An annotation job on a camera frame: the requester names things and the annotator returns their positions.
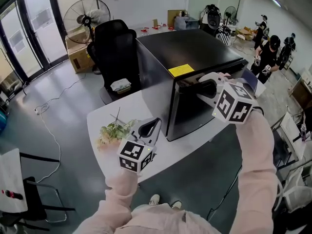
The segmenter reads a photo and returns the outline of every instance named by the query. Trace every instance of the chair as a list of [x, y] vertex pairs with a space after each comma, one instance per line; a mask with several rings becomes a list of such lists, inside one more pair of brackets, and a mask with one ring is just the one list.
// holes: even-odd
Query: chair
[[[48, 162], [59, 162], [59, 160], [51, 159], [51, 158], [45, 158], [45, 157], [39, 157], [24, 153], [19, 153], [19, 156], [22, 158], [30, 158], [30, 159], [36, 159], [36, 160], [42, 160], [42, 161], [48, 161]], [[36, 183], [34, 177], [28, 177], [26, 179], [23, 179], [23, 185], [24, 185], [24, 191], [25, 191], [25, 199], [27, 202], [28, 210], [25, 212], [20, 213], [2, 213], [2, 217], [0, 217], [0, 224], [6, 227], [14, 227], [14, 225], [21, 225], [25, 226], [29, 229], [33, 230], [42, 230], [42, 231], [49, 231], [47, 228], [41, 228], [33, 225], [29, 225], [27, 223], [21, 222], [22, 219], [29, 220], [29, 221], [39, 221], [39, 220], [45, 220], [48, 223], [60, 223], [67, 220], [67, 213], [66, 211], [74, 211], [74, 208], [67, 208], [63, 206], [63, 203], [60, 199], [59, 192], [56, 188], [54, 188], [51, 185], [42, 184], [42, 183]], [[50, 205], [43, 205], [38, 193], [37, 187], [46, 187], [51, 188], [56, 193], [56, 196], [59, 200], [59, 203], [61, 207], [58, 206], [50, 206]], [[64, 219], [61, 220], [54, 220], [51, 221], [47, 219], [47, 214], [45, 210], [54, 210], [54, 211], [64, 211]]]
[[[136, 32], [122, 20], [105, 22], [95, 29], [95, 42], [88, 45], [87, 51], [104, 78], [100, 96], [105, 104], [141, 89], [136, 38]], [[122, 78], [131, 82], [131, 89], [118, 94], [110, 85]]]

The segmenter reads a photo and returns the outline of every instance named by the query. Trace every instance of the standing fan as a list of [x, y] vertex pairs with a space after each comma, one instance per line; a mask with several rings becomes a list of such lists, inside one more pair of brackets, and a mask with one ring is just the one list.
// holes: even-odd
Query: standing fan
[[63, 23], [70, 40], [90, 43], [94, 41], [93, 28], [110, 19], [111, 13], [101, 0], [80, 0], [67, 10]]
[[225, 26], [228, 24], [235, 25], [237, 23], [236, 14], [237, 14], [237, 11], [235, 7], [233, 6], [227, 7], [227, 9], [224, 12]]

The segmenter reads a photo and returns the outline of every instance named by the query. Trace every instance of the gray floor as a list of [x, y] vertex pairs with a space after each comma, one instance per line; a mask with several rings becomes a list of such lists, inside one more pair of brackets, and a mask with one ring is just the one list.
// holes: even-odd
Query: gray floor
[[[44, 128], [40, 116], [35, 114], [34, 108], [58, 97], [65, 87], [83, 76], [75, 75], [67, 61], [33, 81], [26, 88], [27, 96], [19, 93], [10, 103], [8, 124], [0, 136], [1, 153], [18, 147], [28, 154], [58, 158], [58, 147]], [[278, 71], [272, 76], [266, 92], [258, 99], [270, 123], [282, 116], [286, 111], [286, 104], [294, 112], [298, 109], [293, 99], [288, 97], [287, 91], [284, 91], [291, 84]], [[69, 212], [69, 218], [63, 224], [50, 225], [44, 221], [35, 223], [50, 228], [52, 233], [71, 233], [82, 220], [97, 210], [98, 202], [105, 198], [104, 176], [92, 151], [86, 121], [89, 112], [103, 106], [98, 94], [102, 86], [102, 76], [87, 74], [85, 79], [67, 90], [61, 99], [52, 101], [49, 110], [43, 114], [46, 124], [62, 148], [59, 171], [44, 183], [59, 189], [65, 206], [76, 208], [76, 212]], [[212, 143], [206, 143], [176, 165], [143, 182], [134, 197], [132, 208], [147, 203], [152, 194], [159, 193], [162, 202], [170, 203], [179, 199], [183, 202], [184, 209], [206, 217], [209, 209], [217, 206], [222, 199], [240, 165], [240, 148], [235, 127], [229, 126]], [[54, 168], [53, 163], [22, 160], [24, 177], [34, 176], [39, 180]], [[56, 198], [50, 191], [39, 192], [45, 204], [57, 205]], [[237, 200], [236, 185], [211, 221], [224, 234], [229, 232], [232, 225]], [[60, 213], [52, 214], [51, 211], [48, 211], [48, 216], [62, 217]], [[42, 233], [31, 230], [27, 232]]]

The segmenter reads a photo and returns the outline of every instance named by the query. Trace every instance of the black shirt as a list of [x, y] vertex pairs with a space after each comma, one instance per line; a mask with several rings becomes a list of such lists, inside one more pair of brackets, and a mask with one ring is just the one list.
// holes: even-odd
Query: black shirt
[[292, 37], [285, 38], [284, 44], [285, 45], [290, 44], [292, 46], [292, 51], [294, 51], [296, 49], [296, 44], [295, 44], [294, 39]]
[[263, 21], [262, 23], [260, 23], [259, 28], [258, 28], [258, 33], [260, 35], [263, 35], [263, 30], [265, 30], [265, 28], [267, 27], [267, 23], [265, 21]]
[[260, 54], [261, 61], [259, 67], [265, 68], [266, 65], [270, 65], [271, 67], [277, 65], [281, 65], [280, 58], [277, 58], [277, 50], [275, 52], [272, 52], [270, 50], [270, 43], [267, 41], [264, 45], [260, 45], [260, 48], [262, 49], [262, 52]]

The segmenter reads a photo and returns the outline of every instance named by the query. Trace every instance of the paper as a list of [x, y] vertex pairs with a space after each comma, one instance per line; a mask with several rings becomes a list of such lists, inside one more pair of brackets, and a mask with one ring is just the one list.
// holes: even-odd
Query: paper
[[175, 68], [168, 69], [168, 71], [174, 77], [177, 77], [177, 76], [180, 76], [180, 75], [184, 75], [184, 74], [190, 73], [190, 72], [194, 71], [194, 69], [191, 68], [190, 65], [184, 64], [182, 66], [178, 66], [178, 67], [175, 67]]

